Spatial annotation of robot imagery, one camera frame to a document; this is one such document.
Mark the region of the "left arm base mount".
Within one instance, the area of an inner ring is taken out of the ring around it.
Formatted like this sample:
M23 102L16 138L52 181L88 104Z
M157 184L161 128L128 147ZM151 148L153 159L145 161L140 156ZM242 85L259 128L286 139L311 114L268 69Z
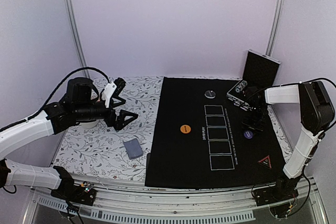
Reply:
M74 184L71 177L62 178L57 189L52 189L50 195L65 201L74 202L82 205L93 206L97 191L91 182Z

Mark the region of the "orange big blind button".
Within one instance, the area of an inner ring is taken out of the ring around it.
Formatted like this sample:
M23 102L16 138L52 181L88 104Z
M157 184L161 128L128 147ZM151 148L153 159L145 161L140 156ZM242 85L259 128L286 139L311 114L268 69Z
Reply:
M188 134L191 132L191 127L187 124L184 124L180 127L180 131L183 133L183 134Z

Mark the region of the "black dealer button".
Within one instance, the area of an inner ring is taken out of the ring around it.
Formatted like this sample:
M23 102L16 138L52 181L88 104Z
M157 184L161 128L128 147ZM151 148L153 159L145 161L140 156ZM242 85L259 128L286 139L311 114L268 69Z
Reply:
M214 99L216 97L216 93L213 90L207 90L207 91L205 91L204 95L208 99Z

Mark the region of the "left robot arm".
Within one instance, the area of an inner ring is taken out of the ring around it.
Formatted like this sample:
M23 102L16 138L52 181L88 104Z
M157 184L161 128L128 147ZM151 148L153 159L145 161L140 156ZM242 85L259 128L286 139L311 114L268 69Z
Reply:
M43 137L57 135L72 126L103 120L119 131L138 118L129 111L115 108L125 104L120 93L125 81L107 81L102 91L85 77L72 78L74 70L62 79L67 83L64 96L58 102L46 102L34 114L1 128L1 188L7 186L44 187L56 197L73 200L88 193L86 186L76 186L73 177L60 166L38 167L7 159L13 151Z

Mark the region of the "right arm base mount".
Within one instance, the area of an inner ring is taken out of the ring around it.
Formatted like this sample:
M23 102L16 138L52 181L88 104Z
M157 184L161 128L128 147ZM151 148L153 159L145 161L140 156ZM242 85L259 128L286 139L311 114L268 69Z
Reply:
M285 204L270 207L270 213L278 218L287 218L293 209L293 205L299 196L296 188L297 181L278 178L274 186L267 186L260 189L252 189L251 195L257 206L275 204L287 200Z

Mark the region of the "purple small blind button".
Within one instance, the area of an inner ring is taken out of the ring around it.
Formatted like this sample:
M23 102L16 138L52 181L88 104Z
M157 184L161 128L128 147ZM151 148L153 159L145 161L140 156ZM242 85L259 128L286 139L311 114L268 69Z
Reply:
M251 130L244 130L243 135L247 139L252 139L254 137L254 134Z

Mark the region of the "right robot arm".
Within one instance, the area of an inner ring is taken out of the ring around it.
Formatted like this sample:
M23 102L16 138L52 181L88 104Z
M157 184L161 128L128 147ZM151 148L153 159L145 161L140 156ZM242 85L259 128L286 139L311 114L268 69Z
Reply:
M254 100L249 105L251 114L244 117L242 121L244 128L254 132L262 131L268 105L300 105L301 132L292 155L283 167L283 173L287 179L295 179L303 174L318 143L335 125L335 109L323 81L335 86L333 81L324 77L270 86L257 90L243 103Z

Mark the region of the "triangular all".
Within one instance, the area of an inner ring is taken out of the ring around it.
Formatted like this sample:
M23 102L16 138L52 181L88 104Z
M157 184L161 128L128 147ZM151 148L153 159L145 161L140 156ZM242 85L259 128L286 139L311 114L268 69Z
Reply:
M263 167L266 167L268 169L272 169L270 155L267 155L266 157L262 158L258 161L258 164L262 165Z

